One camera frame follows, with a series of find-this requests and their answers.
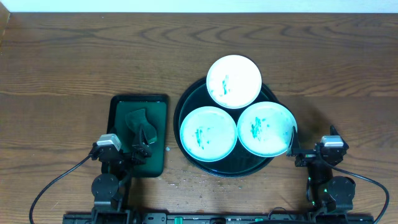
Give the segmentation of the dark green sponge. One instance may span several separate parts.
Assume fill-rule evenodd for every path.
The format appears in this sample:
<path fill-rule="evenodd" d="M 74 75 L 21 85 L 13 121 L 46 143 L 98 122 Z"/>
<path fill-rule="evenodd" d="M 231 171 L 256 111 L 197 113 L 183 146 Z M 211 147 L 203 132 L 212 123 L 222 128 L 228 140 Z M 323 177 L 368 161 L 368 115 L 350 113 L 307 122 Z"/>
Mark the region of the dark green sponge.
<path fill-rule="evenodd" d="M 152 124 L 150 124 L 150 122 L 147 120 L 145 108 L 135 110 L 126 114 L 125 121 L 127 127 L 134 134 L 137 134 L 139 132 L 140 126 L 143 125 L 144 132 L 146 134 L 147 141 L 149 144 L 153 144 L 157 141 L 157 131 L 155 127 Z"/>

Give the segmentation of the white plate back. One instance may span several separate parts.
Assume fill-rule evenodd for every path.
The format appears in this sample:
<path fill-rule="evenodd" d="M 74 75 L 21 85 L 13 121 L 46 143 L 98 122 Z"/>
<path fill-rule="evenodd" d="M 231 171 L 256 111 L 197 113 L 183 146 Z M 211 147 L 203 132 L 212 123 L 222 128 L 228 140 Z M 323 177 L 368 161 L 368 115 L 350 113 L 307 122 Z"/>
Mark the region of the white plate back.
<path fill-rule="evenodd" d="M 240 109 L 250 105 L 259 95 L 262 77 L 257 65 L 241 55 L 218 59 L 206 76 L 206 88 L 218 105 Z"/>

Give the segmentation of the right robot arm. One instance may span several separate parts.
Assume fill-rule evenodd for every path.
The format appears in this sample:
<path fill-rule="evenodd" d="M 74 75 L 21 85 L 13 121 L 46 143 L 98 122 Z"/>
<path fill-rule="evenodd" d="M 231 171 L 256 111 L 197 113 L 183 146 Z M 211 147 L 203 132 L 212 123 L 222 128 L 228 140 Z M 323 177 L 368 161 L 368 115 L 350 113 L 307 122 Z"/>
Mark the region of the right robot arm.
<path fill-rule="evenodd" d="M 349 149 L 337 130 L 323 136 L 313 149 L 302 149 L 298 133 L 292 128 L 288 156 L 295 157 L 295 166 L 308 171 L 306 197 L 312 203 L 305 218 L 312 223 L 348 223 L 346 212 L 353 209 L 355 181 L 349 177 L 334 176 L 332 169 L 343 161 Z"/>

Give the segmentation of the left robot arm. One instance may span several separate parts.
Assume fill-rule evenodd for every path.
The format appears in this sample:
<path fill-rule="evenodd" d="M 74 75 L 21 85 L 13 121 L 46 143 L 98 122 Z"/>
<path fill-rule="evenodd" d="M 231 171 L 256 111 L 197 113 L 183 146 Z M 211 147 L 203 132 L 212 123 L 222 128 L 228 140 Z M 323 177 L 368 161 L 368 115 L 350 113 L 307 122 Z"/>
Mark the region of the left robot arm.
<path fill-rule="evenodd" d="M 152 155 L 144 125 L 139 126 L 131 147 L 131 152 L 123 152 L 116 134 L 104 134 L 93 143 L 91 158 L 99 160 L 107 170 L 91 185 L 95 198 L 91 223 L 142 223 L 142 215 L 124 202 L 128 199 L 134 168 L 145 164 Z"/>

